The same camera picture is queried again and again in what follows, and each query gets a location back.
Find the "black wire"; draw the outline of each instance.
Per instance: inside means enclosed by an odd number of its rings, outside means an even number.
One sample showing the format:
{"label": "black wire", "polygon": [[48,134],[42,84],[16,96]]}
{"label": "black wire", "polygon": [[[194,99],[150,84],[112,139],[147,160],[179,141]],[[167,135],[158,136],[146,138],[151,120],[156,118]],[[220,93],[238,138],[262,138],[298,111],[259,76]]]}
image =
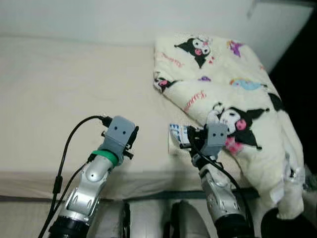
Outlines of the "black wire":
{"label": "black wire", "polygon": [[[103,120],[103,117],[102,116],[91,116],[91,117],[87,117],[85,119],[83,119],[82,121],[80,121],[75,127],[74,129],[71,131],[71,133],[69,134],[68,136],[68,139],[66,141],[66,144],[65,144],[65,147],[64,147],[64,152],[63,152],[63,156],[61,158],[61,162],[60,162],[60,165],[59,165],[59,169],[58,169],[58,172],[57,172],[57,176],[56,176],[56,180],[55,180],[55,183],[54,183],[54,190],[55,190],[55,186],[56,186],[56,181],[58,178],[61,178],[61,181],[62,181],[62,177],[61,177],[61,173],[62,173],[62,170],[63,170],[63,166],[64,166],[64,163],[65,163],[65,158],[66,158],[66,154],[67,154],[67,149],[68,149],[68,145],[70,143],[70,140],[72,138],[72,136],[74,135],[74,133],[76,132],[76,130],[85,122],[91,120],[91,119],[100,119],[100,120]],[[77,173],[79,172],[80,170],[77,170],[75,172],[75,174],[73,174],[73,177],[71,178],[70,182],[74,179],[74,177],[77,175]],[[69,188],[70,186],[70,183],[68,182],[65,190],[64,190],[64,193],[63,195],[61,196],[61,199],[59,200],[58,202],[58,206],[60,206],[60,203],[62,201],[62,198],[64,198],[66,192],[67,192],[67,189]],[[42,238],[44,233],[45,233],[45,230],[47,229],[50,221],[52,220],[55,212],[56,212],[56,207],[55,207],[55,204],[56,204],[56,200],[57,200],[57,194],[60,192],[60,188],[59,188],[59,191],[55,191],[53,192],[53,198],[52,198],[52,202],[51,202],[51,207],[50,207],[50,211],[49,211],[49,214],[48,214],[48,217],[46,218],[46,221],[41,229],[41,232],[38,236],[38,238]]]}
{"label": "black wire", "polygon": [[243,195],[243,192],[241,191],[241,188],[239,186],[239,184],[237,183],[237,181],[231,176],[231,174],[229,174],[225,169],[223,169],[222,167],[220,167],[219,165],[217,165],[214,161],[208,159],[205,155],[203,155],[203,153],[197,149],[195,143],[193,143],[193,138],[191,138],[191,145],[192,148],[205,160],[207,160],[212,166],[214,166],[216,169],[220,170],[222,173],[224,173],[229,179],[230,181],[233,183],[233,185],[235,185],[236,190],[238,191],[238,193],[241,195],[242,201],[244,203],[245,206],[245,211],[246,211],[246,219],[249,223],[249,227],[252,231],[252,235],[254,236],[254,225],[253,225],[253,218],[252,218],[252,214],[250,211],[250,207],[247,203],[247,199],[245,198],[245,196]]}

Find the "mattress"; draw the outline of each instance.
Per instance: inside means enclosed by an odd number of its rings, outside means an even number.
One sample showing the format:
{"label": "mattress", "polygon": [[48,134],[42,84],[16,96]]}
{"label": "mattress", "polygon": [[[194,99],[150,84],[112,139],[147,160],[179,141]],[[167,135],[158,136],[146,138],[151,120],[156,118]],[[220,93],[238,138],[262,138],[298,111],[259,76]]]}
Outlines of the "mattress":
{"label": "mattress", "polygon": [[[103,198],[201,190],[189,154],[169,150],[168,142],[171,122],[195,122],[153,89],[153,69],[153,47],[0,37],[0,195],[51,198],[70,131],[83,118],[103,114],[140,127],[133,160],[113,170]],[[103,130],[91,121],[75,134],[63,187],[102,143]],[[249,186],[232,157],[221,152],[219,160]]]}

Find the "white wall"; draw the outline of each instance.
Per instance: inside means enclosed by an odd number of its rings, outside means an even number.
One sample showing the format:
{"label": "white wall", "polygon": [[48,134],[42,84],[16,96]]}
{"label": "white wall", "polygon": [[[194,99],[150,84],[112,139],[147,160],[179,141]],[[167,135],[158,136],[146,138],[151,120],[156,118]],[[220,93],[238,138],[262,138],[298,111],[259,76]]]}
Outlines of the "white wall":
{"label": "white wall", "polygon": [[312,8],[252,0],[0,0],[0,35],[152,44],[166,32],[205,32],[249,44],[270,71]]}

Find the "white bedsheet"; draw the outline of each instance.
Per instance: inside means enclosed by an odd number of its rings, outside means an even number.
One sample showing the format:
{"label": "white bedsheet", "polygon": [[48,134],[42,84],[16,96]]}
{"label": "white bedsheet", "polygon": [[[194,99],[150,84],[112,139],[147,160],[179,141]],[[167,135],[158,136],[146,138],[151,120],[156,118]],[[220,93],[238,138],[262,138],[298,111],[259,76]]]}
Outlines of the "white bedsheet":
{"label": "white bedsheet", "polygon": [[[167,152],[169,123],[194,122],[153,90],[153,68],[153,47],[0,37],[0,195],[50,198],[68,134],[95,114],[121,115],[140,127],[134,159],[115,168],[102,197],[201,190],[189,155]],[[103,129],[92,121],[75,134],[64,185],[101,144]],[[247,184],[231,157],[219,159]]]}

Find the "cartoon print blanket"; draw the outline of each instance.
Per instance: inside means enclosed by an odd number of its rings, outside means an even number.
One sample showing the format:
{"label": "cartoon print blanket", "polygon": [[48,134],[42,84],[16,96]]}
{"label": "cartoon print blanket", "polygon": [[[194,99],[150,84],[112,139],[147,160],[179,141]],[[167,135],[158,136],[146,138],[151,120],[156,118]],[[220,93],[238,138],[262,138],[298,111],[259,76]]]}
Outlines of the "cartoon print blanket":
{"label": "cartoon print blanket", "polygon": [[200,125],[228,126],[225,149],[279,217],[303,211],[302,145],[255,53],[218,37],[160,37],[154,86]]}

